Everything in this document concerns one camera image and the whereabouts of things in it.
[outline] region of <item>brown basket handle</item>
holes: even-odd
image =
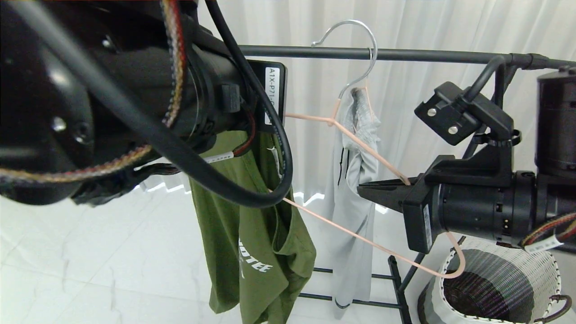
[[[561,310],[556,312],[556,314],[552,314],[552,315],[547,316],[547,317],[539,318],[539,319],[535,320],[534,323],[542,322],[543,324],[546,324],[548,322],[552,322],[555,319],[558,319],[562,315],[566,314],[566,312],[568,312],[568,310],[572,307],[572,298],[568,295],[553,295],[550,297],[550,299],[556,300],[557,302],[559,302],[561,300],[565,300],[566,303],[564,304],[564,307],[562,307]]]

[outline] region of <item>silver metal hook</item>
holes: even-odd
[[[351,81],[346,86],[344,86],[342,91],[340,91],[340,95],[338,96],[338,99],[342,99],[342,97],[344,96],[344,93],[346,92],[346,90],[348,90],[348,88],[351,85],[356,84],[356,83],[364,80],[368,76],[368,74],[370,74],[370,72],[372,71],[372,68],[374,67],[374,64],[376,64],[376,60],[378,59],[378,44],[376,43],[376,37],[374,36],[374,33],[372,33],[370,28],[368,28],[368,26],[366,26],[366,24],[364,24],[362,21],[359,21],[359,20],[350,19],[350,20],[344,20],[344,21],[341,21],[341,22],[335,24],[334,26],[330,27],[329,30],[326,31],[324,36],[322,36],[322,38],[319,41],[312,42],[312,47],[322,45],[322,43],[326,40],[326,37],[328,37],[328,35],[330,35],[330,33],[334,29],[336,29],[339,26],[346,25],[346,24],[353,24],[353,25],[358,25],[360,27],[363,27],[368,32],[368,34],[370,34],[370,39],[372,40],[372,45],[374,46],[374,48],[372,50],[369,50],[370,51],[370,65],[368,66],[368,69],[366,70],[366,72],[364,72],[364,74],[361,75],[356,80]]]

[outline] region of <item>white marble floor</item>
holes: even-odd
[[[207,303],[210,278],[185,189],[135,190],[94,209],[70,201],[31,207],[4,198],[0,208],[2,324],[241,323],[238,308],[216,315]],[[414,257],[401,216],[382,211],[376,241]],[[330,267],[325,224],[303,217],[317,266]],[[446,251],[440,240],[425,264],[437,267]],[[387,257],[374,253],[374,272],[389,274]],[[402,275],[407,269],[400,264]],[[407,290],[415,323],[416,297],[428,279],[418,272]],[[314,274],[304,291],[329,294],[329,274]],[[374,280],[372,297],[395,302],[391,282]],[[289,323],[400,323],[400,317],[394,309],[353,305],[336,321],[329,302],[300,298]]]

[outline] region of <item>sticker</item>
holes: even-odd
[[[266,68],[266,95],[270,99],[272,106],[278,112],[278,105],[280,103],[280,68],[278,67],[267,67]],[[270,117],[268,114],[264,113],[264,123],[266,125],[272,125],[270,122]]]
[[[426,227],[426,245],[428,249],[432,247],[432,228],[430,226],[430,211],[428,209],[428,204],[422,209],[424,213],[424,227]]]
[[[233,152],[226,152],[223,154],[218,154],[215,156],[209,156],[209,157],[205,157],[204,161],[208,162],[208,163],[214,163],[214,162],[218,162],[218,161],[224,161],[227,159],[231,159],[234,157],[234,153]]]
[[[545,250],[550,250],[551,248],[559,247],[564,243],[558,241],[556,235],[552,235],[547,239],[543,239],[542,241],[532,243],[524,247],[524,250],[528,253],[538,253]]]

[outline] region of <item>curtain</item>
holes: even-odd
[[[336,22],[357,19],[370,27],[379,48],[534,52],[576,60],[574,0],[234,0],[219,4],[239,44],[309,46]],[[219,37],[203,2],[199,19]],[[324,46],[370,47],[371,42],[362,28],[344,25],[330,34]],[[253,59],[284,63],[287,112],[317,116],[328,116],[342,87],[368,66],[368,61],[336,59]],[[470,86],[483,68],[378,61],[368,89],[382,123],[380,155],[407,176],[423,172],[437,155],[460,157],[468,141],[450,146],[414,115],[414,109],[445,81]],[[515,169],[535,169],[536,78],[549,71],[519,71],[506,92],[504,109],[523,135],[516,146]],[[493,87],[494,78],[483,94],[491,97]],[[303,192],[306,201],[324,190],[335,130],[290,118],[285,128],[295,160],[294,190]],[[381,170],[381,179],[394,177],[384,167]]]

